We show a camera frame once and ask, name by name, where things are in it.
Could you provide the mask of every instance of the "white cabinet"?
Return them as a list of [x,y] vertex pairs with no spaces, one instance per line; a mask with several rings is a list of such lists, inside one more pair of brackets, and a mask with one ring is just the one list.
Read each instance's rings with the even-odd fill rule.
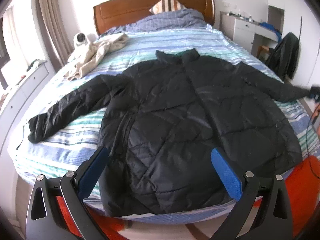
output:
[[220,15],[220,26],[224,35],[246,49],[249,53],[256,53],[258,46],[263,45],[260,43],[263,37],[272,41],[278,41],[278,37],[273,31],[257,23],[250,23],[239,17],[229,16],[224,12]]
[[21,87],[23,93],[31,95],[48,74],[48,70],[45,67],[38,67]]
[[15,194],[18,174],[8,153],[10,137],[25,111],[52,76],[45,64],[31,69],[21,83],[10,90],[0,110],[0,206],[6,216],[13,220],[16,219]]
[[249,53],[251,52],[252,45],[254,39],[254,32],[235,29],[235,33],[233,35],[233,41],[239,44],[241,47],[246,49]]

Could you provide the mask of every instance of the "beige cloth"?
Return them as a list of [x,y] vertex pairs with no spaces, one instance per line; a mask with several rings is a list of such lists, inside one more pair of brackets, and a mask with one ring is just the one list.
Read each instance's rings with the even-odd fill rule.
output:
[[71,62],[71,69],[64,75],[69,81],[83,78],[96,68],[108,52],[122,49],[128,40],[124,33],[107,35],[102,41],[87,44],[78,59]]

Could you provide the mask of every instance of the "striped bedsheet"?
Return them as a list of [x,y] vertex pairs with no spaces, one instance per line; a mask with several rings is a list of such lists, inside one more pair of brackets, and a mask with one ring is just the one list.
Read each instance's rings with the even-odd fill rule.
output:
[[[81,80],[64,81],[63,75],[69,67],[66,65],[52,78],[51,82],[45,86],[32,103],[18,127],[18,129],[21,129],[22,125],[25,125],[23,142],[18,150],[9,151],[18,174],[28,183],[34,184],[39,174],[44,174],[48,178],[63,176],[68,170],[76,170],[83,161],[89,159],[96,149],[100,123],[105,108],[79,117],[54,136],[38,144],[32,144],[27,139],[29,133],[27,121],[29,118],[45,112],[64,95],[99,74],[116,75],[140,61],[155,59],[156,50],[177,53],[196,48],[201,55],[219,57],[232,64],[243,61],[268,76],[278,79],[262,62],[210,25],[207,25],[206,29],[128,33],[128,36],[130,39],[125,48],[106,55],[99,66]],[[309,117],[301,103],[298,101],[276,103],[292,125],[299,139],[303,157],[305,158],[307,155],[307,130],[309,152],[319,157],[319,140],[312,126],[307,128]],[[286,172],[284,176],[286,177],[289,174],[290,171]],[[85,199],[84,202],[103,213],[98,184],[90,197]],[[234,201],[231,201],[223,205],[175,214],[132,215],[126,217],[126,219],[161,224],[192,223],[230,212],[234,203]]]

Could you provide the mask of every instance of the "blue gripper pad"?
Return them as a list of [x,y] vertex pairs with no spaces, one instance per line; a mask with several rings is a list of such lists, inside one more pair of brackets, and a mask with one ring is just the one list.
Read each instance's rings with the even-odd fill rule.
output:
[[211,162],[229,196],[239,201],[242,196],[241,181],[217,149],[211,151]]
[[108,163],[110,152],[106,148],[102,148],[99,155],[94,159],[87,169],[86,173],[79,181],[78,198],[83,200],[90,196],[94,186],[96,185],[103,169]]

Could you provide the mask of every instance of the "cable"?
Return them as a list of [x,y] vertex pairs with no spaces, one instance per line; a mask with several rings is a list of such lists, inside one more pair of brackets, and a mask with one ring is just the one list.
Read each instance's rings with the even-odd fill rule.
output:
[[301,20],[300,20],[300,34],[299,34],[299,41],[301,38],[301,30],[302,30],[302,16],[301,16]]
[[316,175],[316,173],[312,169],[311,160],[310,160],[310,153],[309,153],[309,147],[308,147],[308,129],[309,129],[309,126],[310,126],[311,121],[312,121],[312,116],[315,114],[316,111],[317,111],[317,108],[313,111],[312,115],[310,116],[309,122],[308,122],[307,131],[306,131],[306,146],[307,146],[307,154],[308,154],[308,160],[309,160],[309,166],[310,166],[311,172],[317,179],[320,180],[320,177],[318,175]]

